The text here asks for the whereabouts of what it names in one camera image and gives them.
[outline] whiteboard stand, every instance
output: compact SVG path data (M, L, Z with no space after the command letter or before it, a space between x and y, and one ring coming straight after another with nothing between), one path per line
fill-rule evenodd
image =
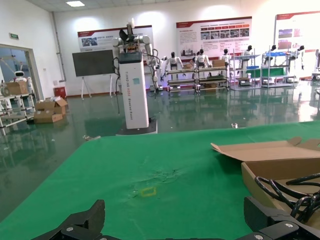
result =
M109 75L110 76L110 89L109 89L109 94L110 94L110 98L112 98L112 92L113 92L113 95L115 96L116 95L116 92L115 92L115 89L112 85L112 74Z
M87 83L85 81L85 77L83 76L82 77L82 89L81 89L81 98L82 98L82 100L84 100L84 85L85 85L85 88L86 88L87 92L89 93L90 98L92 98L91 93L89 92Z

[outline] poster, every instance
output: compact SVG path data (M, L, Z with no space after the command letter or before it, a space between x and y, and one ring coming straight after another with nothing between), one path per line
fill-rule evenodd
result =
M119 38L119 31L121 29L127 33L126 27L78 32L80 51L112 50L112 39ZM149 36L152 46L154 45L154 35L151 25L136 26L132 31L135 36ZM143 44L141 45L141 48L143 52L146 51Z
M242 53L251 44L252 17L177 22L178 55L192 59L203 49L209 59L220 57L224 49Z
M320 11L277 15L274 44L283 51L294 50L301 45L304 45L306 50L319 48L320 32L314 27L319 19Z
M304 45L304 70L298 62L296 67L301 78L310 77L315 69L315 51L320 48L320 32L315 30L315 25L319 19L320 11L278 14L275 18L274 44L279 51L295 51Z

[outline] green cloth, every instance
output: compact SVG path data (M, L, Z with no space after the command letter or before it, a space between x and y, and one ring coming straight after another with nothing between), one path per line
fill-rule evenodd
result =
M102 232L123 240L239 238L251 233L241 163L210 143L306 140L319 131L314 121L86 142L0 224L1 239L34 238L97 199L106 204Z
M251 77L260 77L260 69L256 69L256 70L247 70L246 74L251 74ZM282 76L285 75L285 69L282 68L271 68L270 69L270 77L274 77L274 76ZM268 69L262 69L262 77L268 77Z

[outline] exit sign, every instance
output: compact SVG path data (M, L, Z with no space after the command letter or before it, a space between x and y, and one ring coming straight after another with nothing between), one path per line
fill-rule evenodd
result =
M17 34L9 33L11 39L19 40L19 36Z

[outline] ceiling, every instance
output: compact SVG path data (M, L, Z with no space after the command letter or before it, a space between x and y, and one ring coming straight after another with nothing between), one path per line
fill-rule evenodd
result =
M85 6L72 7L66 4L77 0L27 0L49 12L79 11L88 9L114 8L142 4L168 3L184 0L80 0Z

